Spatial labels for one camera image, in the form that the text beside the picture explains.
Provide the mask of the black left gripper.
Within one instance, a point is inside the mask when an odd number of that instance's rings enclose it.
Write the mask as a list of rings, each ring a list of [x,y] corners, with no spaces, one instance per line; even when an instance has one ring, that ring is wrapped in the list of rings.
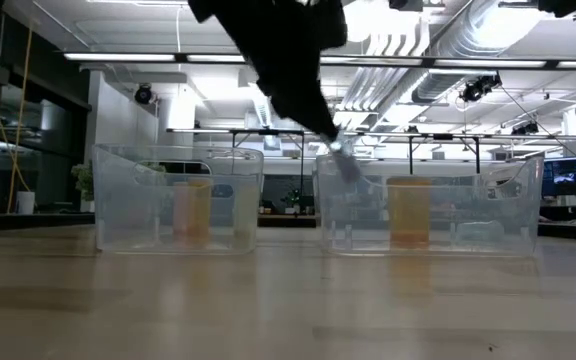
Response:
[[[240,50],[263,42],[303,43],[296,59],[283,52],[243,53],[258,75],[257,86],[281,118],[289,118],[335,141],[339,129],[321,91],[319,50],[339,48],[348,40],[341,0],[187,0],[195,19],[217,19]]]

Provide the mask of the small orange pill bottle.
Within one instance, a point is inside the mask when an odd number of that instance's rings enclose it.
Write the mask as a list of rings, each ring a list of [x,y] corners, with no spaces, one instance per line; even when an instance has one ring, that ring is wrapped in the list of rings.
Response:
[[[197,247],[205,246],[210,234],[212,204],[212,181],[207,178],[191,178],[189,186],[188,234]]]

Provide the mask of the clear plastic bin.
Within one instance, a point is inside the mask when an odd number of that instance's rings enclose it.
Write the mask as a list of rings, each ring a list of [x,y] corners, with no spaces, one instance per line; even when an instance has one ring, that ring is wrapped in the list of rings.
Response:
[[[256,230],[235,239],[235,191],[256,184],[259,201],[264,156],[245,148],[128,146],[93,148],[96,244],[112,253],[245,254]],[[212,181],[210,234],[197,247],[188,234],[191,178]]]
[[[330,156],[313,172],[323,249],[343,255],[530,256],[538,236],[544,162],[540,158],[481,165],[449,161],[362,161],[345,183]],[[431,180],[427,250],[390,247],[390,177]]]

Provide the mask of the background green plant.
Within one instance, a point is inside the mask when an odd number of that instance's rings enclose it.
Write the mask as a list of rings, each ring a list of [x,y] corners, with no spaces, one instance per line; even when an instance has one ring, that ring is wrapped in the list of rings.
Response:
[[[293,189],[281,198],[285,205],[285,211],[292,210],[292,214],[309,214],[314,209],[314,196],[304,195],[301,190]]]

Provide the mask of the long ceiling strip light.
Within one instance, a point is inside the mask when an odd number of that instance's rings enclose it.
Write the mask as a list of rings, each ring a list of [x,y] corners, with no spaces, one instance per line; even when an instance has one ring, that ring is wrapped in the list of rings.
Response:
[[[65,53],[68,60],[90,62],[174,62],[172,54]]]
[[[476,60],[476,59],[440,59],[434,62],[437,67],[463,67],[463,68],[539,68],[546,64],[545,61],[536,60]]]

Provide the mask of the green succulent in white pot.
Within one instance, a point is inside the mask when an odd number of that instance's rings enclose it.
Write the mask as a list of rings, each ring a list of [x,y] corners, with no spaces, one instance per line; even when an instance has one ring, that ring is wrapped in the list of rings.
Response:
[[[94,212],[95,203],[92,161],[89,160],[86,163],[74,165],[71,169],[71,175],[75,178],[75,187],[80,192],[83,210]]]

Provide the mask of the white cylindrical pot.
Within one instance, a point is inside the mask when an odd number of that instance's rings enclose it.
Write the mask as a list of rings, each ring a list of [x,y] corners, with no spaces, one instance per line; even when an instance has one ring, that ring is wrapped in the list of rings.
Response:
[[[35,209],[35,193],[32,191],[18,191],[16,196],[16,213],[32,215]]]

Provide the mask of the silver ventilation duct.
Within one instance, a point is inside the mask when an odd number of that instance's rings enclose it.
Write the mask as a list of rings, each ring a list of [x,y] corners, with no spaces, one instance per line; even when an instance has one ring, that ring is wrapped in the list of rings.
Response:
[[[473,0],[429,49],[436,57],[497,57],[523,39],[543,18],[536,8],[506,7],[506,0]],[[414,103],[438,100],[465,75],[419,72]]]

